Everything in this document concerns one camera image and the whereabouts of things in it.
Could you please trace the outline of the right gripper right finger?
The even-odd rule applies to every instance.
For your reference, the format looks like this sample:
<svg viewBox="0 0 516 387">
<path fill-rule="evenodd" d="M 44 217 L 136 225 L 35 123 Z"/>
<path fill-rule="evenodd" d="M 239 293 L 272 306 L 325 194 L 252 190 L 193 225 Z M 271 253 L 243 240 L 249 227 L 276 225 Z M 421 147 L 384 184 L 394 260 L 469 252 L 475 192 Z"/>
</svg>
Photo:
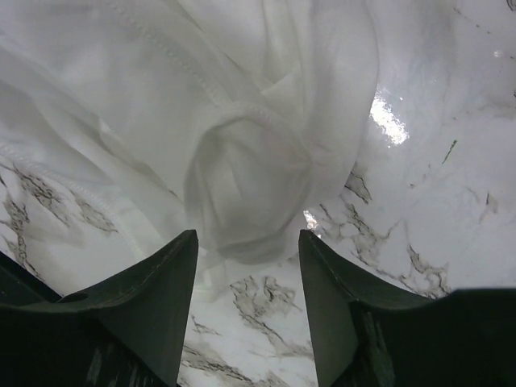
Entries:
<svg viewBox="0 0 516 387">
<path fill-rule="evenodd" d="M 345 260 L 310 231 L 298 240 L 321 386 L 512 386 L 515 292 L 430 299 Z"/>
</svg>

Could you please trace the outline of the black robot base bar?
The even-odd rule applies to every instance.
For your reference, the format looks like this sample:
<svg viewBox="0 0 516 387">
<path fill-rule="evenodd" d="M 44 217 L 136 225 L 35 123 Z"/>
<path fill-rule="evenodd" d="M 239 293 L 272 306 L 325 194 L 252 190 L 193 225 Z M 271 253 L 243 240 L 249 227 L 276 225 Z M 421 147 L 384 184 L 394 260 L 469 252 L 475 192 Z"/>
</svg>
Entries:
<svg viewBox="0 0 516 387">
<path fill-rule="evenodd" d="M 1 253 L 0 302 L 12 306 L 26 306 L 39 302 L 57 302 L 61 296 L 42 281 Z"/>
</svg>

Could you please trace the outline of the white tank top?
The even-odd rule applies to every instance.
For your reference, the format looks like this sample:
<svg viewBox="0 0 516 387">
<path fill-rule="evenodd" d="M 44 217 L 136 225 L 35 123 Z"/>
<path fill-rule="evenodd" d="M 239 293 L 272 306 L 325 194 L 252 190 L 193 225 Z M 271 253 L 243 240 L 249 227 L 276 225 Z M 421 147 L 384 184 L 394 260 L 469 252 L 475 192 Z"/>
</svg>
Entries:
<svg viewBox="0 0 516 387">
<path fill-rule="evenodd" d="M 342 192 L 378 65 L 364 1 L 4 1 L 1 151 L 138 257 L 195 230 L 214 300 Z"/>
</svg>

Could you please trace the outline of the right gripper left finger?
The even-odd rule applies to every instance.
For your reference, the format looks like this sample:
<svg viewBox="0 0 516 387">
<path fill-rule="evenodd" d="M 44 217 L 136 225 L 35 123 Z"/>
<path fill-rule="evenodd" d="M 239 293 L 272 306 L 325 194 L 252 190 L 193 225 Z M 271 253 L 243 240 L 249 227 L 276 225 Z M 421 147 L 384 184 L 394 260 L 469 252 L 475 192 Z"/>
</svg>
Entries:
<svg viewBox="0 0 516 387">
<path fill-rule="evenodd" d="M 4 386 L 174 386 L 198 260 L 184 231 L 57 302 L 1 303 Z"/>
</svg>

